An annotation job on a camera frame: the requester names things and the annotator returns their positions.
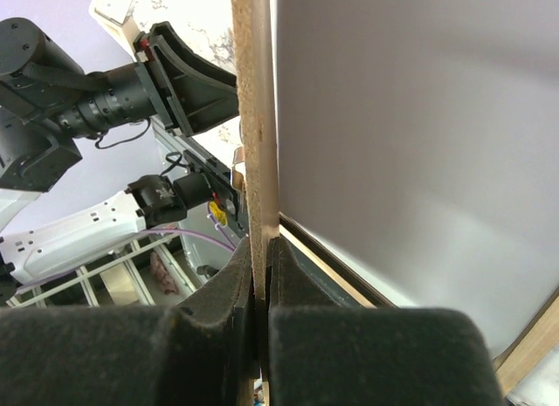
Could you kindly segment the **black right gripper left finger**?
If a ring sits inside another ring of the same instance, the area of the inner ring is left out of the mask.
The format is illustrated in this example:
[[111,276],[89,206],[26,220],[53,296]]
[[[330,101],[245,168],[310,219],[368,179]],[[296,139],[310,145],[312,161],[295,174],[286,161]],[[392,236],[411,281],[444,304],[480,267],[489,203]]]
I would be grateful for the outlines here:
[[5,308],[4,405],[249,405],[251,249],[178,306]]

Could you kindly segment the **brown fibreboard backing board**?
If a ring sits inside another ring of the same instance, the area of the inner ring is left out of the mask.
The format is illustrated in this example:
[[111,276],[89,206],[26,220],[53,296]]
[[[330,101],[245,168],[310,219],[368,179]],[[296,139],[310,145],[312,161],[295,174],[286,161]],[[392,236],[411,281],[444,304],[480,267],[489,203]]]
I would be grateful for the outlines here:
[[280,233],[270,0],[231,0],[231,7],[257,347],[265,402],[270,405],[267,255],[269,242]]

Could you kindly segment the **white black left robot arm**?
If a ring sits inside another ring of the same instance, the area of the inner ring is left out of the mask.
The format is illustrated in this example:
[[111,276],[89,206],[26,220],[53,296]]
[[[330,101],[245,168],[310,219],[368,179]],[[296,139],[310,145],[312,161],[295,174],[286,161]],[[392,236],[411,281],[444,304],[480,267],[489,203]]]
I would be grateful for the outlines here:
[[[31,20],[1,23],[1,223],[50,192],[108,132],[159,119],[192,137],[236,118],[236,76],[195,54],[167,22],[133,42],[134,61],[85,72]],[[50,225],[1,236],[1,298],[57,279],[137,234],[184,220],[208,202],[238,205],[225,173],[193,160],[186,174],[143,175]]]

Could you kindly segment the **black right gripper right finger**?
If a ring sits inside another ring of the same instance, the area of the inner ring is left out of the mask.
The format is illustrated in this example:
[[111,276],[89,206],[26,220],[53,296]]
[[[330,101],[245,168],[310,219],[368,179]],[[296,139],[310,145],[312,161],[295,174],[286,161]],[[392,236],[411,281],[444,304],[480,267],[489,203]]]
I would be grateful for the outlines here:
[[484,339],[465,314],[338,306],[281,237],[267,263],[273,404],[503,404]]

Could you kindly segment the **red sunset photo board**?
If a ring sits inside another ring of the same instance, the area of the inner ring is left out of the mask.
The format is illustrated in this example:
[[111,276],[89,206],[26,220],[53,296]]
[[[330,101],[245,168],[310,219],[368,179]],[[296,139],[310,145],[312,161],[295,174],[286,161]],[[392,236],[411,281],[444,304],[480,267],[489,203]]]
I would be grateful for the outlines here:
[[279,204],[504,352],[558,285],[558,0],[276,0]]

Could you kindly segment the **light wooden picture frame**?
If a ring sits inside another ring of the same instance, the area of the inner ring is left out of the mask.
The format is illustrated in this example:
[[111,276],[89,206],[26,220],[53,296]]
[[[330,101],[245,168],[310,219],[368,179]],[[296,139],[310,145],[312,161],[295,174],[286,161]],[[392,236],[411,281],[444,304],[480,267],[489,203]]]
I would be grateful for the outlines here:
[[463,313],[289,306],[269,313],[276,405],[502,405],[558,342],[558,297],[497,361]]

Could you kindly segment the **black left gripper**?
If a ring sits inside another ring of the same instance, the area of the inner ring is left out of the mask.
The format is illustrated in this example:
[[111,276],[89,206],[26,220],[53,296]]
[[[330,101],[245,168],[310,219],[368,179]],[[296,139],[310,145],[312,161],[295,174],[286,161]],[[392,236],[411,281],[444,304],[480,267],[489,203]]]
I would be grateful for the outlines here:
[[135,72],[166,130],[201,134],[239,116],[236,75],[195,54],[170,23],[152,26],[148,51]]

